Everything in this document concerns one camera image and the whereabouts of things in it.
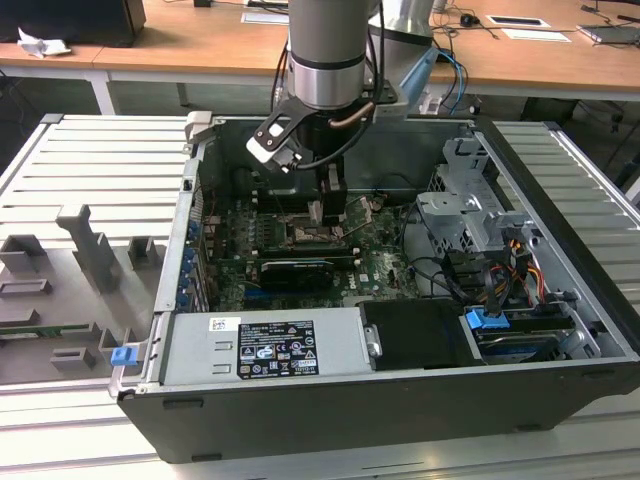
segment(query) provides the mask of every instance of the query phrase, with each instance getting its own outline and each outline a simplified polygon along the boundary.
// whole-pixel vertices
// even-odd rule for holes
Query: white label
[[[317,362],[315,360],[295,360],[296,367],[304,368],[304,367],[315,367]]]
[[[26,338],[38,338],[37,333],[7,333],[0,335],[0,340],[24,340]]]
[[[237,332],[242,317],[211,317],[209,319],[210,332]]]

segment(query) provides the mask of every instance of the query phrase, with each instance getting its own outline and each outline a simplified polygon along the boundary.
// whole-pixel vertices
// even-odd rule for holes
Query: metal work table
[[[184,142],[179,139],[180,135],[184,138],[181,132],[183,124],[184,118],[181,117],[66,116],[59,126],[41,125],[1,178],[0,214],[4,216],[0,220],[3,223],[0,231],[11,233],[16,225],[22,223],[17,221],[20,218],[6,216],[11,210],[8,206],[17,205],[16,200],[11,203],[7,199],[19,197],[17,190],[22,188],[20,185],[37,178],[34,172],[37,173],[43,164],[50,168],[44,160],[55,160],[55,168],[59,170],[44,170],[42,175],[46,174],[49,182],[54,182],[52,177],[66,172],[62,178],[69,184],[51,192],[52,184],[49,183],[49,193],[43,194],[42,200],[31,202],[29,208],[34,209],[34,214],[38,212],[44,225],[50,221],[46,217],[46,206],[59,206],[61,196],[71,195],[69,198],[73,198],[77,192],[70,187],[74,185],[74,179],[83,178],[82,182],[87,185],[91,178],[99,178],[102,183],[96,180],[98,183],[92,187],[92,192],[83,192],[83,195],[90,195],[89,203],[95,205],[96,212],[104,203],[120,203],[122,207],[132,203],[137,205],[126,210],[105,211],[103,215],[107,216],[93,223],[96,228],[101,222],[113,223],[112,243],[125,243],[125,235],[119,237],[115,225],[127,218],[126,215],[131,215],[129,218],[134,220],[132,224],[138,225],[136,228],[148,232],[148,235],[157,234],[159,243],[166,240],[161,225],[172,217],[169,210],[173,209],[178,186],[171,182],[180,173],[164,171],[160,167],[174,166],[178,170],[187,158],[182,153]],[[71,133],[73,128],[60,128],[73,125],[82,126],[83,133],[74,136]],[[640,243],[638,212],[628,205],[621,205],[624,196],[561,132],[549,132],[538,123],[502,122],[497,126],[522,155],[585,244],[621,286],[623,293],[637,305],[640,301],[640,279],[635,278],[637,246]],[[118,131],[118,139],[114,140],[109,131]],[[127,135],[131,138],[124,141],[123,136]],[[156,141],[156,135],[164,141]],[[77,169],[65,170],[65,166],[70,164]],[[84,167],[90,165],[90,170],[82,170],[83,164]],[[109,178],[117,178],[118,181],[127,178],[122,174],[116,177],[108,168],[114,165],[126,168],[126,175],[136,181],[131,184],[106,181]],[[149,169],[159,170],[153,176]],[[514,207],[518,208],[513,192],[504,181],[499,182]],[[30,188],[37,195],[44,187],[38,190],[31,185]],[[27,208],[26,198],[29,196],[23,197],[19,208]],[[40,202],[49,203],[34,206]],[[154,211],[159,206],[164,206],[167,211],[158,214],[157,221],[142,221],[148,218],[144,212]],[[125,212],[137,213],[125,215]],[[49,247],[68,246],[66,238],[53,233],[55,228],[49,225],[42,231],[49,235]],[[15,473],[28,479],[65,480],[114,475],[231,480],[408,480],[439,476],[474,480],[533,480],[545,476],[610,478],[633,476],[640,472],[637,455],[640,449],[637,435],[640,429],[640,390],[627,396],[598,400],[554,430],[545,432],[170,465],[158,459],[153,448],[115,405],[107,394],[107,381],[94,379],[82,384],[61,382],[0,386],[0,442],[4,446],[0,451],[0,472]]]

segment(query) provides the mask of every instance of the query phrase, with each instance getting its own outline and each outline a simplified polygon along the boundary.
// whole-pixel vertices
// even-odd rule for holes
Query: wooden desk
[[[604,25],[602,18],[580,10],[582,4],[593,5],[594,2],[456,2],[461,8],[473,9],[486,27],[496,26],[486,18],[487,14],[541,18],[556,30],[574,30],[579,24]],[[601,2],[599,8],[614,24],[622,23],[616,18],[618,14],[640,15],[640,8],[632,5]],[[460,12],[454,9],[450,12],[450,20],[447,14],[432,15],[431,25],[450,22],[460,31],[453,39],[453,46],[458,60],[469,71],[469,92],[585,99],[620,99],[628,93],[633,94],[636,101],[640,100],[640,50],[636,48],[594,47],[592,40],[581,32],[564,33],[571,43],[561,43],[511,40],[501,30],[492,30],[500,38],[495,40],[485,30],[460,27]],[[443,33],[437,33],[436,40],[442,48],[449,48]],[[431,83],[450,83],[452,80],[451,66],[446,64],[436,65],[430,79]]]
[[[194,8],[191,0],[145,0],[147,23],[133,48],[104,48],[95,68],[273,76],[284,25],[241,23],[241,5]]]
[[[483,24],[486,14],[540,17],[553,29],[602,24],[580,10],[579,0],[458,0]],[[638,16],[638,7],[602,2],[600,9],[614,23],[617,14]],[[117,113],[111,81],[178,84],[186,104],[185,84],[270,85],[287,28],[240,22],[241,6],[219,4],[194,8],[190,0],[165,3],[145,0],[147,23],[133,48],[73,46],[68,57],[38,60],[15,45],[0,44],[0,66],[7,75],[76,78],[91,82],[102,113]],[[434,15],[432,25],[447,23]],[[484,30],[459,27],[459,12],[451,10],[458,59],[469,71],[468,93],[599,100],[640,101],[640,51],[635,48],[593,47],[579,32],[566,33],[571,43],[511,40],[500,30],[494,40]],[[439,32],[436,39],[448,47]],[[450,65],[438,64],[430,90],[444,91],[453,80]]]

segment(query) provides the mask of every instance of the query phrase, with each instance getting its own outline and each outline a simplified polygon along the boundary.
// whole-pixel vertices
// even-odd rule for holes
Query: black box
[[[145,21],[142,0],[0,1],[2,42],[16,42],[20,27],[44,40],[130,47]]]

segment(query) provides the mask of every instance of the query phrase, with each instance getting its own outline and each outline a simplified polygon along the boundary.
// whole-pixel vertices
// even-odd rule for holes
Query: blue latch
[[[472,330],[476,328],[509,328],[511,326],[504,312],[497,317],[490,317],[484,313],[484,308],[473,308],[466,317]]]
[[[111,354],[111,365],[114,367],[137,365],[137,357],[138,347],[117,347]]]

